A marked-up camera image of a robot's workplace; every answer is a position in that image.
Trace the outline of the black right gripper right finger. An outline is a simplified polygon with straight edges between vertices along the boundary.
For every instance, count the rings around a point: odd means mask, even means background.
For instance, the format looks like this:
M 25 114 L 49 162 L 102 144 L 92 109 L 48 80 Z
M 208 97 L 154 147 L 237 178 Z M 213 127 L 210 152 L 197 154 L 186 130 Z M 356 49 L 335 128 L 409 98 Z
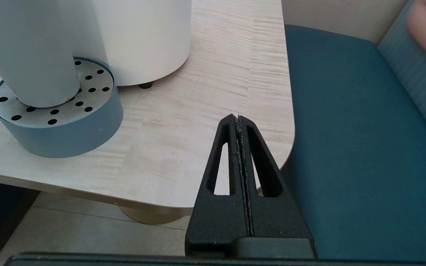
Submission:
M 313 240 L 311 231 L 256 124 L 238 117 L 242 182 L 252 237 Z

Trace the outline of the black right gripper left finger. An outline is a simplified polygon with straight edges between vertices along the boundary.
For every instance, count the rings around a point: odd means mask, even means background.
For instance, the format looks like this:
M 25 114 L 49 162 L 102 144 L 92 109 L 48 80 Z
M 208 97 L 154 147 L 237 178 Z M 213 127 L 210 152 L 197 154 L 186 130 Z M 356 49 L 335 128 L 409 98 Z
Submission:
M 227 256 L 233 241 L 250 234 L 245 206 L 238 118 L 230 114 L 218 124 L 185 235 L 186 256 Z M 223 145 L 228 148 L 229 195 L 215 195 Z

